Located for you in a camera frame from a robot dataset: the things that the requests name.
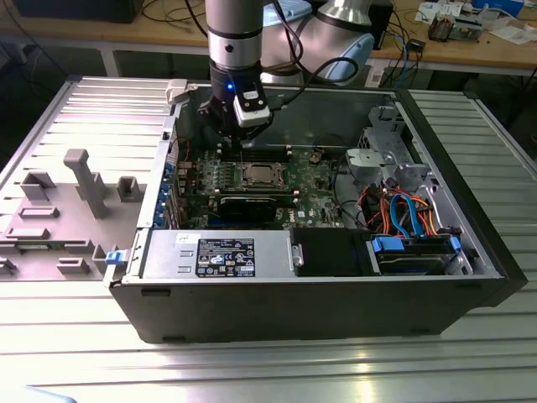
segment blue latch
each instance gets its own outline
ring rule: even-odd
[[[455,251],[461,250],[461,241],[457,237],[451,237],[450,238],[451,246]]]
[[[403,239],[396,237],[376,237],[372,241],[373,251],[404,252]]]
[[[105,262],[107,264],[126,264],[130,256],[131,249],[114,250],[107,253]]]

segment warning label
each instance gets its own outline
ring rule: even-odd
[[[255,277],[253,239],[200,239],[196,275]]]

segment aluminum workbench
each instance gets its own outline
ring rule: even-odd
[[[25,171],[46,167],[53,179],[74,180],[61,164],[50,168],[71,146],[99,157],[107,183],[134,171],[147,183],[169,114],[166,84],[66,83],[0,175],[0,229],[17,211]],[[478,101],[411,93],[529,279],[501,306],[472,311],[438,337],[151,345],[99,280],[6,281],[0,385],[91,403],[537,400],[536,168],[504,131],[483,134],[483,119],[497,122],[477,113]],[[509,153],[518,163],[506,162]]]

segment gray plastic part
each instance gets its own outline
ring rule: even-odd
[[[146,185],[139,185],[142,192]],[[70,254],[58,244],[90,239],[94,245],[101,245],[103,251],[115,248],[128,249],[133,246],[136,223],[142,203],[121,203],[116,185],[107,185],[104,202],[107,204],[106,220],[96,220],[85,201],[80,199],[76,184],[57,183],[54,189],[45,189],[50,202],[43,207],[56,207],[60,215],[55,218],[25,219],[14,214],[5,234],[11,228],[47,228],[50,237],[46,240],[9,240],[0,244],[0,256],[10,258],[17,266],[13,272],[16,280],[99,280],[102,272],[91,259],[95,248],[87,253]],[[28,199],[21,201],[18,212],[24,208],[35,207]],[[90,267],[87,275],[63,275],[56,269],[59,258],[83,257]]]
[[[64,165],[73,170],[81,191],[86,195],[86,202],[94,218],[104,218],[107,207],[102,201],[102,189],[96,185],[93,174],[87,166],[90,155],[85,149],[68,149],[64,157]]]
[[[20,185],[24,194],[33,204],[47,202],[49,199],[44,189],[55,187],[54,182],[46,172],[29,172]]]
[[[0,254],[21,254],[22,252],[15,243],[0,245]]]
[[[142,201],[142,193],[134,176],[122,176],[119,178],[116,189],[122,203]]]
[[[16,269],[17,266],[11,260],[0,258],[0,274],[10,275]]]
[[[60,212],[56,207],[25,207],[20,210],[18,215],[22,219],[56,218],[60,215]]]
[[[84,258],[60,258],[56,267],[64,275],[77,273],[88,274],[90,266],[87,265]]]
[[[65,244],[65,250],[70,254],[90,254],[95,249],[91,239],[73,240]]]
[[[91,174],[93,175],[93,183],[95,184],[96,191],[98,191],[98,194],[104,199],[105,195],[107,194],[107,187],[102,181],[101,174],[99,172],[92,172]],[[78,191],[78,195],[81,197],[81,200],[85,201],[86,193],[84,193],[80,186],[76,186],[76,191]]]
[[[47,228],[11,228],[6,238],[15,239],[47,239],[50,236]]]
[[[101,273],[104,273],[107,269],[107,262],[105,261],[106,257],[107,254],[104,253],[104,250],[102,250],[101,245],[97,245],[95,247],[95,250],[93,251],[91,260]]]

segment computer tower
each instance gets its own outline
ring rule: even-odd
[[[130,24],[144,0],[13,0],[23,17],[93,19]]]

